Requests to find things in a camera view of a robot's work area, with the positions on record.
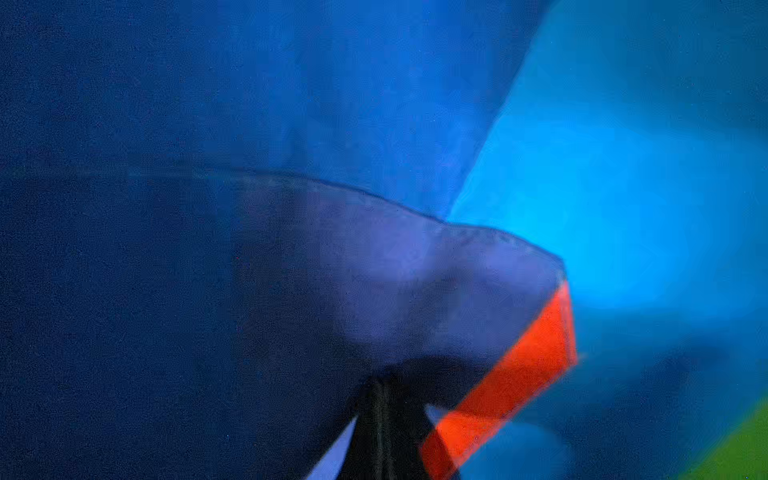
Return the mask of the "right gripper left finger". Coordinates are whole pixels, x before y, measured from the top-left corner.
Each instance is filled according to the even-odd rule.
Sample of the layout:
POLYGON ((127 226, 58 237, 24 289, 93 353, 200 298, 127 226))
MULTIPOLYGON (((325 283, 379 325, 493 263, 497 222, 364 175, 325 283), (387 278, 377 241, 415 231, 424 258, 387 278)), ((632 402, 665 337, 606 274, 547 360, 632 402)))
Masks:
POLYGON ((371 377, 361 390, 352 437, 338 480, 380 478, 380 379, 371 377))

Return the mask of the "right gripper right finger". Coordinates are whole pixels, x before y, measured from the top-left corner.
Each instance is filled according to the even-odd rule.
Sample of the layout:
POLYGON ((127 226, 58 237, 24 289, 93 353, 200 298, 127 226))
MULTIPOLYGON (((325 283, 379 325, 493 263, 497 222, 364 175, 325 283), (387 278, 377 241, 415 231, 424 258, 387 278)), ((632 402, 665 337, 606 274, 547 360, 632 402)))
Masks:
POLYGON ((385 479, 461 479, 437 421, 415 391, 393 374, 379 377, 385 479))

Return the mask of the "rainbow coloured shorts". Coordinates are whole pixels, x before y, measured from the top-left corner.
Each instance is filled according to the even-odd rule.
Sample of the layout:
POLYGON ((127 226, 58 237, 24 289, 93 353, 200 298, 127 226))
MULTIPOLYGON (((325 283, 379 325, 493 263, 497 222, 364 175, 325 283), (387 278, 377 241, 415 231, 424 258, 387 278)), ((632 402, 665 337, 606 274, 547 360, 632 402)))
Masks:
POLYGON ((1 475, 767 475, 763 1, 5 1, 1 475))

